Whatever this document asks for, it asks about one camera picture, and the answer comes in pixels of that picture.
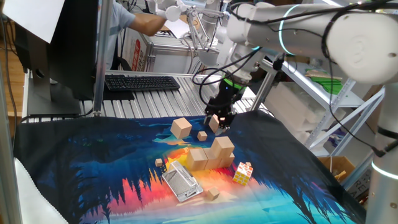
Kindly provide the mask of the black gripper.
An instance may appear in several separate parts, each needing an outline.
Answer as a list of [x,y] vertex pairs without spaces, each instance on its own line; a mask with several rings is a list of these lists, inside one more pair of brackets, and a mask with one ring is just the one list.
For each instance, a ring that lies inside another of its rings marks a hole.
[[218,94],[211,100],[211,104],[205,108],[203,124],[208,125],[214,114],[218,116],[220,129],[231,126],[235,112],[232,112],[233,104],[243,96],[243,87],[236,83],[221,82]]

